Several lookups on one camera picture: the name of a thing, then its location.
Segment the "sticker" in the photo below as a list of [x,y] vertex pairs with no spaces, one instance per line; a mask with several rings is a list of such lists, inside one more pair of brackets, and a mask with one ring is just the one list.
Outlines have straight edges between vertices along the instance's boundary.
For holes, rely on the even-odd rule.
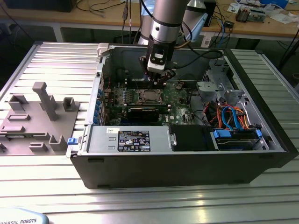
[[119,152],[150,152],[149,131],[119,131]]
[[113,127],[109,127],[107,128],[107,133],[109,134],[117,134],[119,132],[119,128],[113,128]]

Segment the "aluminum extrusion table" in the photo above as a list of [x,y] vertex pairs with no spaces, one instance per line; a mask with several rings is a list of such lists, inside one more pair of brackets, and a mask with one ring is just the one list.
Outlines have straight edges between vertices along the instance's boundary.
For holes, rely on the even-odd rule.
[[[0,93],[0,119],[10,108],[13,93],[38,101],[31,93],[35,81],[47,82],[47,91],[59,100],[80,101],[73,136],[82,133],[89,94],[97,65],[97,44],[45,42],[33,46]],[[262,84],[263,97],[296,145],[298,106],[279,105],[272,96],[281,89],[279,103],[292,101],[291,91],[263,55],[234,50],[252,82]],[[45,213],[52,224],[82,223],[242,223],[290,224],[299,222],[299,160],[271,169],[251,184],[168,188],[87,189],[65,156],[0,157],[0,207],[21,207]]]

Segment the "gray floor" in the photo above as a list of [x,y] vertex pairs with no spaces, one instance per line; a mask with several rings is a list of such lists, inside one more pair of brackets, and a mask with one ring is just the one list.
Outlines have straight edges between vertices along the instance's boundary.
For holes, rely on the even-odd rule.
[[[30,34],[30,36],[36,41],[55,41],[55,36],[52,29],[49,27],[33,27],[23,26],[23,28]],[[18,27],[11,27],[12,34],[10,36],[1,35],[0,38],[0,87],[5,84],[10,75],[15,70],[16,66],[20,63],[22,58],[26,55],[26,52],[30,49],[32,41],[22,32],[18,31]],[[120,31],[114,30],[94,30],[94,34],[89,29],[78,29],[78,28],[63,28],[64,38],[67,42],[121,42]],[[194,47],[199,47],[202,38],[193,44]],[[234,49],[237,43],[236,38],[231,38],[228,43],[228,48]],[[257,45],[256,50],[262,50],[264,54],[272,61],[276,66],[285,49],[283,49],[276,41],[264,41],[261,40]],[[283,75],[295,86],[299,80],[292,77],[293,73],[299,72],[299,55],[294,55],[287,65],[282,70]]]

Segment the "white paper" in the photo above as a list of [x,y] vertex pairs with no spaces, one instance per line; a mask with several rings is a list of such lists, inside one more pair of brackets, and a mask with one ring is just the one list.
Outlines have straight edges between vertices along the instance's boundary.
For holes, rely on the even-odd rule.
[[284,15],[284,14],[277,14],[277,15],[273,15],[270,16],[271,19],[274,19],[278,22],[282,22],[284,24],[288,24],[290,22],[293,22],[292,17],[288,16],[288,15]]
[[109,128],[107,128],[107,133],[109,133],[109,134],[118,134],[119,130],[120,130],[119,128],[109,127]]
[[238,13],[239,8],[242,4],[238,4],[238,3],[231,3],[230,6],[228,7],[228,12],[231,13]]

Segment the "slotted aluminum surface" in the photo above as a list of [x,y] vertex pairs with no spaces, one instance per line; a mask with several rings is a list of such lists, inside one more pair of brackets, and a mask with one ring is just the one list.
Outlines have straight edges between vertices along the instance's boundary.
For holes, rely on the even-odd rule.
[[[299,96],[275,66],[265,57],[248,50],[232,50],[293,144],[299,149]],[[242,89],[236,77],[234,80]]]
[[[34,52],[30,68],[49,66],[50,69],[65,66],[70,74],[48,74],[48,69],[37,73],[21,72],[14,89],[31,87],[34,80],[52,80],[56,98],[65,96],[62,86],[67,83],[78,88],[76,95],[81,102],[74,135],[81,133],[84,113],[88,106],[88,82],[93,77],[81,74],[78,64],[96,64],[95,59],[63,58],[63,47],[77,49],[72,54],[80,55],[80,48],[94,49],[96,45],[44,43],[43,47],[59,49],[60,53],[40,57]],[[25,93],[26,97],[36,99]],[[2,118],[9,106],[1,102]],[[271,169],[251,184],[208,185],[175,188],[142,188],[96,190],[87,189],[71,161],[65,156],[6,156],[0,157],[0,207],[21,207],[45,213],[52,224],[140,224],[140,223],[242,223],[290,224],[299,222],[299,161],[288,163],[281,169]]]

